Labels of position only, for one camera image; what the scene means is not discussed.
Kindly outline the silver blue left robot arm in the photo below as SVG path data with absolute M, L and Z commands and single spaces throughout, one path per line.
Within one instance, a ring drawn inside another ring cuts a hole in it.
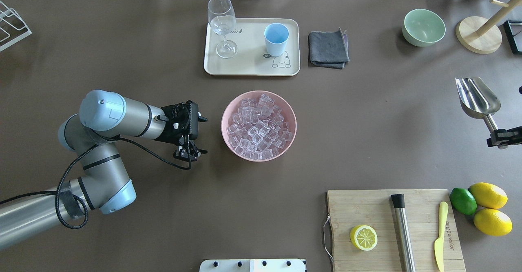
M 56 188 L 32 192 L 1 202 L 1 249 L 8 248 L 57 224 L 79 229 L 90 210 L 112 214 L 136 199 L 132 179 L 116 148 L 126 136 L 170 143 L 174 157 L 195 162 L 205 154 L 195 145 L 201 116 L 192 101 L 155 107 L 114 92 L 93 90 L 80 112 L 61 124 L 58 140 L 77 153 L 82 177 L 67 181 L 63 175 Z

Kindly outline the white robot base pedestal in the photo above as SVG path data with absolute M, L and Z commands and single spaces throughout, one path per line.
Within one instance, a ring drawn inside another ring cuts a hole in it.
M 304 259 L 207 259 L 200 272 L 306 272 Z

